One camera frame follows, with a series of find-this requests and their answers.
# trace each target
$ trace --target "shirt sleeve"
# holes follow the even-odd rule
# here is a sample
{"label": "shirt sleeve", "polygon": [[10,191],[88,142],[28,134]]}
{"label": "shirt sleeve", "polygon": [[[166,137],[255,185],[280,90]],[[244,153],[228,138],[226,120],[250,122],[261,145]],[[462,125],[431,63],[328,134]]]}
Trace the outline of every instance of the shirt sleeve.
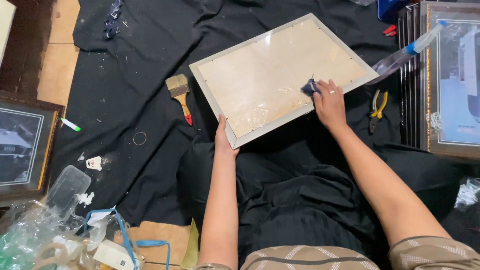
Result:
{"label": "shirt sleeve", "polygon": [[230,267],[218,263],[204,263],[196,265],[189,270],[232,270]]}
{"label": "shirt sleeve", "polygon": [[389,254],[393,270],[480,270],[480,255],[453,239],[418,236],[395,244]]}

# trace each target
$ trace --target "black pants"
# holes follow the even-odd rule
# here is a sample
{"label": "black pants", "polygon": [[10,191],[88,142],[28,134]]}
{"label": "black pants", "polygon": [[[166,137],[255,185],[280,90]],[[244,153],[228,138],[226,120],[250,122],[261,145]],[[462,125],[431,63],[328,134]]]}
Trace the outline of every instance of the black pants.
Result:
{"label": "black pants", "polygon": [[[430,153],[385,146],[377,154],[421,198],[445,217],[458,193],[459,172]],[[212,143],[193,143],[183,155],[178,180],[187,210],[201,233],[214,156]],[[334,245],[388,265],[388,244],[372,208],[349,171],[320,164],[289,149],[240,153],[236,160],[239,263],[253,251],[279,245]]]}

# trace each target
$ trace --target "paint brush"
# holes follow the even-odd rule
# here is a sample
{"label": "paint brush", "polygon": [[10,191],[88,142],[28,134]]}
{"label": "paint brush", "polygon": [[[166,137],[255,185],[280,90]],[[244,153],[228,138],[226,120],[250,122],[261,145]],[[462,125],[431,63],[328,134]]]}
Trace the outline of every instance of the paint brush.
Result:
{"label": "paint brush", "polygon": [[189,125],[192,125],[192,116],[187,107],[187,93],[190,92],[187,77],[183,74],[176,75],[168,78],[165,83],[167,84],[170,96],[180,102],[185,120],[187,120]]}

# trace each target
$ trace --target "picture frame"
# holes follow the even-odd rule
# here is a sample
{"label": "picture frame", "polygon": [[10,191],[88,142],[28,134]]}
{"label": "picture frame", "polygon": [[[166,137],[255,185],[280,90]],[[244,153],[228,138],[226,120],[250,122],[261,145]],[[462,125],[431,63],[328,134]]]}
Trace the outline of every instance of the picture frame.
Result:
{"label": "picture frame", "polygon": [[423,54],[421,148],[480,158],[480,4],[422,2],[420,12],[425,31],[447,22]]}
{"label": "picture frame", "polygon": [[312,77],[347,93],[378,74],[312,13],[189,65],[238,148],[314,109]]}
{"label": "picture frame", "polygon": [[0,201],[47,193],[48,165],[64,110],[62,105],[0,92]]}

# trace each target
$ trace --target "plastic container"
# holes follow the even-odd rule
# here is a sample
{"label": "plastic container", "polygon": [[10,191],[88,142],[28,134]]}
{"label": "plastic container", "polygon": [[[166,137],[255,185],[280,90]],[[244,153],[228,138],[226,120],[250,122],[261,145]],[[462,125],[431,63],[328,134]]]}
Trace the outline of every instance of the plastic container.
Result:
{"label": "plastic container", "polygon": [[68,165],[49,190],[47,206],[59,213],[60,220],[67,220],[78,204],[77,194],[85,193],[91,181],[81,170]]}
{"label": "plastic container", "polygon": [[440,21],[432,30],[419,37],[416,41],[376,63],[372,68],[380,76],[369,81],[366,85],[376,84],[400,69],[412,57],[425,49],[445,25],[445,21]]}

